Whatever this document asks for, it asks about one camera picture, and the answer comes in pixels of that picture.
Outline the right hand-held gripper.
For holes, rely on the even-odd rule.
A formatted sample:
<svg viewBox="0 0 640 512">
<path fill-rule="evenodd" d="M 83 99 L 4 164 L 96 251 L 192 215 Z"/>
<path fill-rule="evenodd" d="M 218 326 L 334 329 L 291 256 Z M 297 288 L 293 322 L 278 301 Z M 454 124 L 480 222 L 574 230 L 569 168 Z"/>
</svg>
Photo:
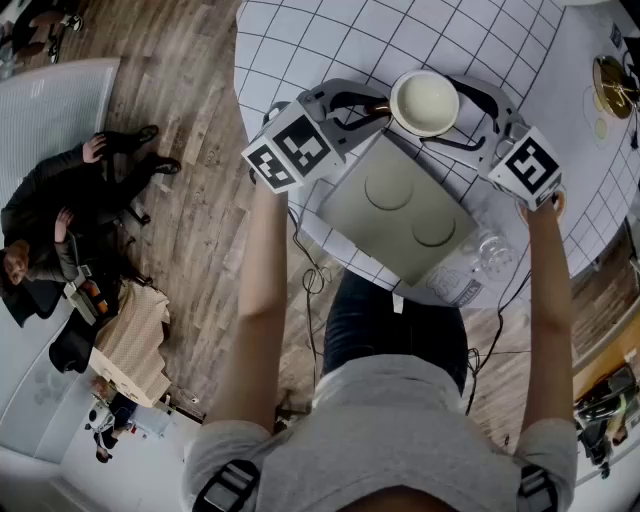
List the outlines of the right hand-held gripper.
<svg viewBox="0 0 640 512">
<path fill-rule="evenodd" d="M 530 127 L 499 87 L 466 75 L 446 78 L 492 120 L 477 143 L 443 137 L 421 138 L 423 146 L 463 165 L 479 165 L 478 173 L 495 189 L 530 211 L 537 210 L 559 188 L 562 172 L 550 143 Z"/>
</svg>

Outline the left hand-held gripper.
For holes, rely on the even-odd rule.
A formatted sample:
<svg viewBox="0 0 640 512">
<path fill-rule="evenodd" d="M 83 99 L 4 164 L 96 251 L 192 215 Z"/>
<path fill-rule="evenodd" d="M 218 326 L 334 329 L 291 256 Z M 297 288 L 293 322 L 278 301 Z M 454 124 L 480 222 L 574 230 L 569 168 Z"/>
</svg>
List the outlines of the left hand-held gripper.
<svg viewBox="0 0 640 512">
<path fill-rule="evenodd" d="M 386 126 L 386 116 L 367 115 L 345 123 L 329 114 L 341 108 L 373 114 L 388 106 L 388 98 L 367 84 L 334 78 L 323 89 L 296 99 L 273 103 L 258 134 L 242 157 L 276 194 L 302 187 L 345 163 L 339 151 L 351 151 Z"/>
</svg>

